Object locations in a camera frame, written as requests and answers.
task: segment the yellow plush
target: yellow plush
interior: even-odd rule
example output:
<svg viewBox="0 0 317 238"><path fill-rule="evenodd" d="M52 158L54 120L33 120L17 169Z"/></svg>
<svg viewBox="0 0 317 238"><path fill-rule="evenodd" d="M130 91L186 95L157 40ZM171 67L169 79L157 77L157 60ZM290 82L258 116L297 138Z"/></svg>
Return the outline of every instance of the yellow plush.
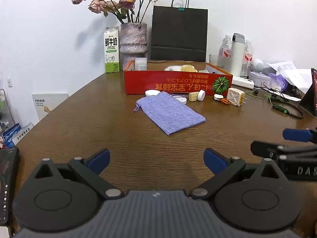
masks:
<svg viewBox="0 0 317 238"><path fill-rule="evenodd" d="M198 72L194 66L185 64L181 66L181 71L182 72Z"/></svg>

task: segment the white thermos bottle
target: white thermos bottle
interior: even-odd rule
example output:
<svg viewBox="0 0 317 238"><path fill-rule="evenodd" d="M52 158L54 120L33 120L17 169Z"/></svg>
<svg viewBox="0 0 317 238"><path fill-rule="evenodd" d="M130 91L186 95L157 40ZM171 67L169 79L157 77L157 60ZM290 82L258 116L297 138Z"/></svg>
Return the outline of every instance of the white thermos bottle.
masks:
<svg viewBox="0 0 317 238"><path fill-rule="evenodd" d="M239 33L234 33L232 37L231 62L229 72L233 76L240 77L245 49L245 38Z"/></svg>

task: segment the table top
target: table top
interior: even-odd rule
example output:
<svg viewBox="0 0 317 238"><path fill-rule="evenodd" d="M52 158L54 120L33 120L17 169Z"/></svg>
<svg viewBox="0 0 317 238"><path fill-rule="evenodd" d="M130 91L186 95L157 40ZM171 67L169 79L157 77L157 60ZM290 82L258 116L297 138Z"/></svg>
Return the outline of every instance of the table top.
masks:
<svg viewBox="0 0 317 238"><path fill-rule="evenodd" d="M111 161L101 176L121 190L189 191L212 176L203 163L206 148L258 163L261 158L250 152L253 140L298 145L285 141L283 130L317 126L306 111L298 120L273 110L267 99L246 96L246 104L236 107L206 96L187 102L206 122L167 136L142 110L134 112L141 97L125 94L123 72L103 74L77 91L18 143L17 189L44 157L65 163L107 148Z"/></svg>

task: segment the green pumpkin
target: green pumpkin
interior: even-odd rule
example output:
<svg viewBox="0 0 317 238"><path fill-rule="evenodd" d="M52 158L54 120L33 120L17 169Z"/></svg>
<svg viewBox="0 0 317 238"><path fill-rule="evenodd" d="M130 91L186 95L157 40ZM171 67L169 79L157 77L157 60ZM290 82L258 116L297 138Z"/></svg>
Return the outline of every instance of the green pumpkin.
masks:
<svg viewBox="0 0 317 238"><path fill-rule="evenodd" d="M225 76L220 76L215 79L214 83L212 84L212 90L216 94L222 94L223 92L228 90L229 86L229 79Z"/></svg>

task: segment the cardboard box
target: cardboard box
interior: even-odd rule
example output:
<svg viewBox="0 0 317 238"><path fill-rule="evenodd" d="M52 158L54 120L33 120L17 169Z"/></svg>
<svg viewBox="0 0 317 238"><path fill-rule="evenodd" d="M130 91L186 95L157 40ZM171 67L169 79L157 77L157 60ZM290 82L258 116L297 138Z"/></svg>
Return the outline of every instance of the cardboard box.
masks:
<svg viewBox="0 0 317 238"><path fill-rule="evenodd" d="M196 70L209 73L164 71L168 66L190 64ZM206 95L227 95L232 75L217 66L205 62L148 61L146 71L135 71L134 61L123 69L126 94L144 94L156 89L172 93L189 93L204 90Z"/></svg>
<svg viewBox="0 0 317 238"><path fill-rule="evenodd" d="M106 28L104 33L105 67L107 72L118 72L119 68L119 27Z"/></svg>

